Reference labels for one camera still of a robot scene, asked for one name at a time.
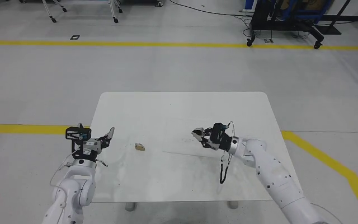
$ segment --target floor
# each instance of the floor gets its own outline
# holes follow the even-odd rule
[[[177,0],[221,13],[239,13],[243,1]],[[114,24],[106,2],[51,4],[0,0],[0,42],[78,41],[245,44],[241,20],[164,6],[123,5]],[[355,46],[358,24],[339,25],[326,46]],[[273,32],[265,48],[0,45],[0,124],[90,125],[106,91],[263,91],[281,130],[292,131],[358,173],[358,51],[307,50],[314,40]],[[261,32],[254,42],[264,45]],[[283,49],[280,45],[295,46]],[[356,223],[358,200],[344,176],[286,141],[306,196]],[[63,136],[0,134],[0,217],[3,223],[39,223],[51,204],[49,179],[68,154]],[[317,208],[329,223],[339,223]],[[84,223],[288,223],[273,201],[92,203]]]

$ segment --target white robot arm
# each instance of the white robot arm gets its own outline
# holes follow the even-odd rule
[[[197,128],[192,135],[204,148],[225,150],[245,165],[256,169],[256,176],[291,224],[323,224],[324,219],[297,187],[282,163],[266,152],[266,143],[257,139],[228,136],[228,125]]]
[[[91,138],[91,129],[70,127],[66,130],[66,139],[72,141],[74,161],[67,164],[69,170],[64,178],[55,185],[53,204],[46,212],[43,224],[82,224],[82,207],[92,202],[95,194],[96,161],[102,149],[107,148],[113,137],[114,128],[103,137]]]

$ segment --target table top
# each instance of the table top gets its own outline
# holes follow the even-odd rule
[[[238,137],[266,141],[300,188],[269,100],[263,92],[105,92],[91,124],[92,136],[115,127],[98,156],[94,202],[271,200],[255,170],[233,158],[224,184],[223,151],[202,148],[198,127],[233,121]],[[141,143],[145,151],[134,148]]]

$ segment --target yellow stripe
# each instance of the yellow stripe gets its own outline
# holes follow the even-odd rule
[[[69,127],[61,125],[0,124],[0,134],[65,134],[65,130]]]
[[[41,46],[149,46],[172,48],[247,48],[246,44],[227,43],[170,43],[170,42],[100,42],[100,41],[11,41],[0,40],[0,45],[41,45]],[[253,44],[255,49],[312,50],[311,45]],[[322,50],[358,50],[358,46],[321,46]]]
[[[70,126],[61,125],[21,125],[21,124],[0,124],[0,134],[64,134],[65,130]],[[303,140],[293,132],[282,131],[282,136],[285,140],[291,141],[298,147],[304,149],[306,152],[331,167],[333,170],[344,176],[351,188],[358,198],[358,176],[352,170],[345,167],[343,164],[331,158],[318,148],[314,147],[307,141]]]
[[[282,131],[282,136],[285,140],[293,142],[298,147],[304,149],[306,152],[320,160],[322,163],[326,164],[330,168],[334,169],[337,173],[344,176],[348,180],[348,183],[351,185],[351,188],[356,195],[356,198],[358,199],[358,176],[355,172],[343,166],[343,164],[334,160],[318,148],[312,146],[310,143],[303,140],[293,132]]]

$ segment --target beige object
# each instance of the beige object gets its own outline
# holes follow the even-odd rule
[[[143,146],[142,144],[140,144],[140,143],[136,143],[136,144],[134,145],[134,148],[135,148],[136,150],[145,151],[144,146]]]

